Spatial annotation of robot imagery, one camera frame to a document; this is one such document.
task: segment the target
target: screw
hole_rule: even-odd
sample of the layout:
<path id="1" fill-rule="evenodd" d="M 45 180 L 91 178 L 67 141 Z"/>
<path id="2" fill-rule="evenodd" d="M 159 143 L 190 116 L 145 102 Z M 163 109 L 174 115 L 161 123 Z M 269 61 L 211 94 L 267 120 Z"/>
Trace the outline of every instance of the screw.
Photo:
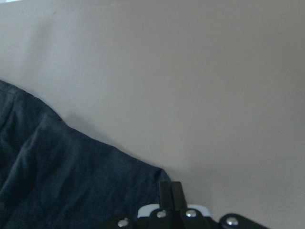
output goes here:
<path id="1" fill-rule="evenodd" d="M 197 216 L 196 211 L 193 209 L 187 210 L 185 214 L 187 217 L 196 217 Z"/>
<path id="2" fill-rule="evenodd" d="M 120 221 L 118 222 L 118 226 L 119 226 L 120 228 L 126 227 L 127 225 L 128 225 L 128 219 L 127 219 L 127 218 L 122 219 L 122 220 L 120 220 Z"/>
<path id="3" fill-rule="evenodd" d="M 229 217 L 227 218 L 227 224 L 231 225 L 231 226 L 237 226 L 238 225 L 238 220 L 235 217 Z"/>
<path id="4" fill-rule="evenodd" d="M 166 216 L 166 211 L 165 210 L 157 212 L 157 217 L 158 218 L 164 218 L 165 216 Z"/>

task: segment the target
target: white plastic part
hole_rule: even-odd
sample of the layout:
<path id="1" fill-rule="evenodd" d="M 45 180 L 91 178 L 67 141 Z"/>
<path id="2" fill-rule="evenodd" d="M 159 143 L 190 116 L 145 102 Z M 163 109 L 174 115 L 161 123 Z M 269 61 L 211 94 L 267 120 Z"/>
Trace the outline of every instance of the white plastic part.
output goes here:
<path id="1" fill-rule="evenodd" d="M 145 205 L 139 209 L 138 218 L 149 217 L 149 215 L 151 214 L 152 211 L 159 209 L 159 208 L 160 208 L 159 204 Z M 192 209 L 198 210 L 205 217 L 211 217 L 210 211 L 204 206 L 197 205 L 197 204 L 188 204 L 187 208 L 192 208 Z"/>

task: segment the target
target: fabric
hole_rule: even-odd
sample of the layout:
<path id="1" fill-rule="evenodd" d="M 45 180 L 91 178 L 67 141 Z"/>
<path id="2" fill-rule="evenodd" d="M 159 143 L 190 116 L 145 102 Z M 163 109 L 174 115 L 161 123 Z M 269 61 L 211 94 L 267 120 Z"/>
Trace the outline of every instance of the fabric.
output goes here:
<path id="1" fill-rule="evenodd" d="M 164 170 L 68 127 L 0 81 L 0 228 L 90 229 L 158 203 Z"/>

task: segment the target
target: navy fabric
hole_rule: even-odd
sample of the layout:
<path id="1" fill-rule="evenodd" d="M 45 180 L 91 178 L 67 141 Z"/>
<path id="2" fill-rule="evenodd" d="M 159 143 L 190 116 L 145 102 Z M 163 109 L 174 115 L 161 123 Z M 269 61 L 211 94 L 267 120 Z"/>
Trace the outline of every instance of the navy fabric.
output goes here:
<path id="1" fill-rule="evenodd" d="M 0 81 L 0 228 L 90 229 L 158 202 L 163 169 L 68 127 Z"/>

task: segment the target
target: gray surface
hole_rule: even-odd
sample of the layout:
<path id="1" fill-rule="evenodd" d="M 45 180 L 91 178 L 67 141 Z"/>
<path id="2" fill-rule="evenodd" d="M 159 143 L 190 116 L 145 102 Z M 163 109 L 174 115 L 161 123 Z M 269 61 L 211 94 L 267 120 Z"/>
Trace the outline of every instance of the gray surface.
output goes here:
<path id="1" fill-rule="evenodd" d="M 215 219 L 305 224 L 305 2 L 0 5 L 1 79 L 182 181 Z"/>

